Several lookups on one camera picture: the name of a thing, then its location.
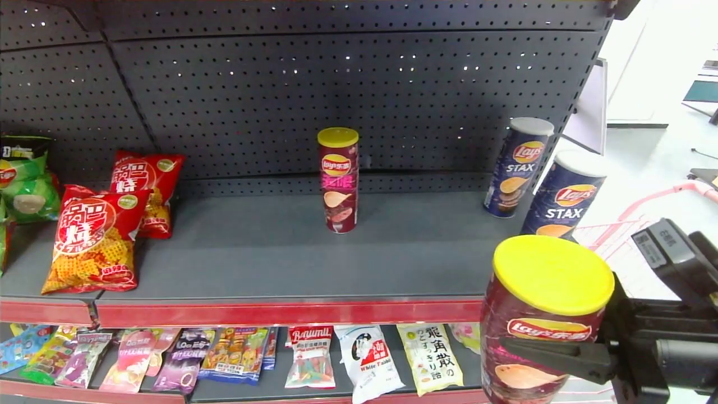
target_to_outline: white snack package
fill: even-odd
[[[352,404],[404,386],[379,326],[334,326],[334,332],[342,347],[342,362],[354,384]]]
[[[464,374],[451,350],[444,324],[397,324],[396,329],[419,397],[450,385],[464,385]]]
[[[481,355],[481,335],[479,323],[452,323],[449,324],[454,338],[471,349],[475,354]]]

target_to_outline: green chip bag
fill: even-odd
[[[10,233],[14,222],[7,216],[5,201],[0,198],[0,276],[5,271],[7,252],[10,250]]]
[[[52,139],[3,136],[0,193],[17,223],[57,220],[60,197],[52,173],[45,170]]]

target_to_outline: white lid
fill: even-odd
[[[554,134],[554,124],[539,118],[514,118],[508,122],[514,130],[536,136],[551,136]]]
[[[569,171],[587,177],[601,178],[608,175],[608,162],[587,150],[562,150],[556,153],[554,162]]]

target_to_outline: candy bag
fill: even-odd
[[[18,223],[57,220],[56,178],[45,171],[49,137],[2,136],[0,193]]]
[[[333,330],[332,326],[289,327],[294,361],[284,388],[333,389],[336,386],[329,357]]]
[[[481,355],[481,335],[479,323],[452,323],[449,324],[454,338],[471,349],[475,354]]]
[[[152,391],[179,390],[187,395],[195,389],[200,362],[215,338],[214,330],[185,329],[174,343],[167,363],[159,371]]]
[[[20,371],[20,376],[42,385],[52,385],[75,350],[78,343],[77,334],[76,327],[57,327],[50,340],[42,345],[27,366]]]
[[[174,344],[174,340],[182,329],[152,329],[157,343],[154,345],[152,355],[149,357],[147,376],[155,377],[162,368],[162,354]]]
[[[269,330],[257,327],[220,329],[217,343],[207,353],[200,379],[256,385]]]
[[[50,339],[52,327],[33,326],[0,346],[0,375],[25,366]]]
[[[117,362],[107,372],[100,390],[138,392],[156,343],[157,338],[152,330],[139,329],[124,334],[120,341]]]
[[[279,327],[272,327],[269,329],[269,336],[267,336],[267,349],[264,352],[264,358],[262,358],[262,370],[274,369],[274,363],[276,362],[276,335],[279,332]]]
[[[404,386],[379,326],[334,326],[334,332],[354,384],[352,404],[364,403]]]
[[[32,324],[10,323],[10,332],[12,332],[12,336],[18,336],[30,327]]]
[[[416,393],[463,386],[464,374],[449,345],[444,324],[397,324]]]
[[[183,155],[143,156],[124,150],[117,151],[110,191],[132,193],[141,189],[151,190],[138,237],[168,239],[172,236],[169,199],[180,178],[184,162]]]
[[[75,351],[55,379],[55,384],[86,389],[95,372],[97,362],[105,354],[105,349],[112,341],[112,333],[78,333],[77,340]]]
[[[136,288],[134,236],[149,192],[96,195],[67,185],[42,294]]]

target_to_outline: red chip bag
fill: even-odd
[[[149,189],[142,225],[137,237],[168,239],[172,236],[169,222],[169,199],[185,162],[183,155],[147,155],[118,150],[112,170],[110,191],[128,193]]]
[[[97,195],[67,185],[42,294],[137,287],[134,241],[151,191]]]

